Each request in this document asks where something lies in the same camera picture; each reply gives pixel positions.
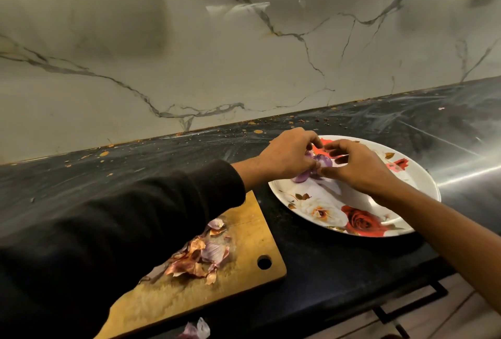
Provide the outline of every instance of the plate rim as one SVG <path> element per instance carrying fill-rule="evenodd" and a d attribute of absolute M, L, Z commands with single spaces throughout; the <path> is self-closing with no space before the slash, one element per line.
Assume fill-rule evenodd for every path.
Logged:
<path fill-rule="evenodd" d="M 326 140 L 332 140 L 332 137 L 335 137 L 336 140 L 341 140 L 341 139 L 347 139 L 347 140 L 352 140 L 352 141 L 354 141 L 354 140 L 364 140 L 364 141 L 371 142 L 373 144 L 377 144 L 379 146 L 386 147 L 386 148 L 388 148 L 388 149 L 390 149 L 390 150 L 392 150 L 394 152 L 400 153 L 401 155 L 404 156 L 404 158 L 408 159 L 409 162 L 411 162 L 413 165 L 418 166 L 423 171 L 423 173 L 426 174 L 426 177 L 434 185 L 435 191 L 436 191 L 436 198 L 433 198 L 433 197 L 431 197 L 431 198 L 435 199 L 438 202 L 442 202 L 442 195 L 440 193 L 440 189 L 438 188 L 438 185 L 436 184 L 436 182 L 433 179 L 433 177 L 431 177 L 431 174 L 429 174 L 429 172 L 423 166 L 419 165 L 415 160 L 413 160 L 409 156 L 406 156 L 404 153 L 399 152 L 399 151 L 397 151 L 397 150 L 395 150 L 393 148 L 390 148 L 389 146 L 386 146 L 384 144 L 380 144 L 379 142 L 375 142 L 375 141 L 371 141 L 371 140 L 367 140 L 367 139 L 361 139 L 361 138 L 357 138 L 357 137 L 343 136 L 343 135 L 337 135 L 337 134 L 322 134 L 322 135 L 319 134 L 319 137 L 321 139 L 326 139 Z M 285 204 L 285 202 L 282 201 L 281 198 L 279 198 L 278 195 L 277 195 L 277 191 L 279 191 L 278 190 L 278 186 L 275 184 L 275 182 L 277 182 L 277 181 L 281 181 L 281 180 L 270 181 L 270 182 L 268 182 L 268 185 L 270 186 L 270 189 L 272 190 L 272 192 L 275 195 L 275 197 L 279 200 L 279 202 L 282 203 L 285 207 L 287 207 L 287 205 Z M 294 210 L 291 210 L 289 208 L 288 208 L 288 210 L 290 212 L 293 212 L 294 214 L 298 215 L 299 217 L 301 217 L 301 218 L 309 221 L 310 223 L 315 224 L 316 226 L 319 226 L 319 227 L 322 227 L 322 228 L 326 228 L 329 231 L 333 231 L 333 232 L 337 232 L 337 233 L 341 233 L 341 234 L 346 234 L 346 235 L 350 235 L 350 236 L 365 237 L 365 238 L 369 238 L 369 239 L 381 239 L 381 238 L 386 238 L 387 239 L 387 238 L 392 238 L 392 237 L 394 238 L 394 237 L 399 237 L 399 236 L 403 236 L 403 235 L 408 235 L 410 233 L 416 232 L 415 229 L 411 227 L 410 230 L 406 230 L 405 232 L 402 232 L 401 234 L 395 235 L 395 236 L 380 236 L 380 237 L 358 236 L 358 235 L 350 234 L 348 232 L 340 232 L 340 231 L 336 231 L 336 230 L 330 229 L 330 228 L 328 228 L 326 226 L 323 226 L 323 225 L 319 224 L 318 222 L 316 222 L 313 219 L 309 219 L 308 217 L 304 216 L 303 214 L 299 214 L 298 212 L 295 212 Z"/>

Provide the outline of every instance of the marble tile backsplash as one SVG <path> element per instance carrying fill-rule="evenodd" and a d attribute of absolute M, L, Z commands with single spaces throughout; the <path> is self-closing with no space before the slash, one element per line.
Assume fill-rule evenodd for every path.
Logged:
<path fill-rule="evenodd" d="M 0 0 L 0 163 L 501 75 L 501 0 Z"/>

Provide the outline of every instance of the person's right hand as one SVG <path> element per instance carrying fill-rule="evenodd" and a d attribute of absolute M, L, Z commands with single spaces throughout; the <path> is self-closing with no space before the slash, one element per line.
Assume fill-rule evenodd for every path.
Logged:
<path fill-rule="evenodd" d="M 374 199 L 384 198 L 392 190 L 404 184 L 395 177 L 376 153 L 363 144 L 351 140 L 336 140 L 326 144 L 324 150 L 329 152 L 331 157 L 347 154 L 336 159 L 336 163 L 348 164 L 320 168 L 317 172 L 322 177 L 340 180 Z"/>

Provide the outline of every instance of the wooden cutting board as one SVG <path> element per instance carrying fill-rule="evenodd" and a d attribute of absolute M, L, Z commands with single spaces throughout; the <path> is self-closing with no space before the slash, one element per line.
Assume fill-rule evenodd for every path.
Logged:
<path fill-rule="evenodd" d="M 186 274 L 176 278 L 162 275 L 154 284 L 141 283 L 115 302 L 96 339 L 139 330 L 285 277 L 284 260 L 252 191 L 247 193 L 243 205 L 222 216 L 231 236 L 232 252 L 229 261 L 218 270 L 215 284 L 205 285 L 204 278 Z M 258 266 L 263 257 L 271 260 L 269 269 Z"/>

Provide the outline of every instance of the white floral plate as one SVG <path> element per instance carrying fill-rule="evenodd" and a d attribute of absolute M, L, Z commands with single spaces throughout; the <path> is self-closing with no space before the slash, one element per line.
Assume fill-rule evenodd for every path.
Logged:
<path fill-rule="evenodd" d="M 353 137 L 323 135 L 320 138 L 324 144 L 348 139 L 368 146 L 399 179 L 435 200 L 441 200 L 433 178 L 423 167 L 402 153 L 376 142 Z M 315 154 L 329 155 L 317 148 L 313 151 Z M 322 177 L 310 177 L 303 183 L 278 180 L 270 182 L 270 188 L 292 212 L 333 231 L 367 237 L 389 237 L 414 232 L 400 216 L 341 181 Z"/>

